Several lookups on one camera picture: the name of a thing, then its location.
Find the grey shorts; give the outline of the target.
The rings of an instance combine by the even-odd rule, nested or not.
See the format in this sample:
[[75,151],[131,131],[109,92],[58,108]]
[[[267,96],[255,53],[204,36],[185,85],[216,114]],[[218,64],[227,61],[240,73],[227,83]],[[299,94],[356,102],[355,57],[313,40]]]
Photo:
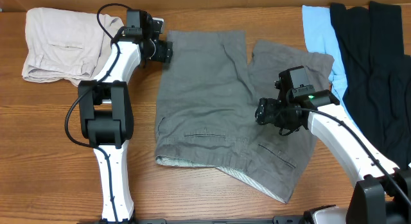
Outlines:
[[287,203],[317,142],[308,130],[283,137],[258,125],[261,98],[275,98],[279,73],[303,66],[316,90],[329,86],[333,57],[260,40],[247,55],[243,31],[170,31],[173,56],[162,70],[155,161],[216,168]]

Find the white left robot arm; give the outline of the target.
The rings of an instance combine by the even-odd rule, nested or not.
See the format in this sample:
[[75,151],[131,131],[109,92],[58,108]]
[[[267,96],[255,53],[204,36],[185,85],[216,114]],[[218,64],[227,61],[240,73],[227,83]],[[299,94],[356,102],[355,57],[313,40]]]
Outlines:
[[127,24],[111,40],[111,54],[103,69],[78,86],[82,134],[100,169],[100,223],[136,222],[127,169],[128,144],[134,132],[128,82],[140,64],[149,60],[170,63],[173,44],[160,40],[163,26],[163,19],[129,8]]

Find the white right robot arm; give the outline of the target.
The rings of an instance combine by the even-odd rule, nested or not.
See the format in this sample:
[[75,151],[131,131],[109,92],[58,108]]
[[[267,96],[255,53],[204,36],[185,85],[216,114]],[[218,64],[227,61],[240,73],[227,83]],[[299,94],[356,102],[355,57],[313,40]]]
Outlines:
[[278,216],[274,223],[410,223],[410,170],[380,153],[348,119],[329,90],[315,90],[304,67],[279,73],[278,97],[261,98],[259,125],[273,124],[289,134],[300,127],[317,136],[348,175],[353,195],[347,208],[325,205],[300,216]]

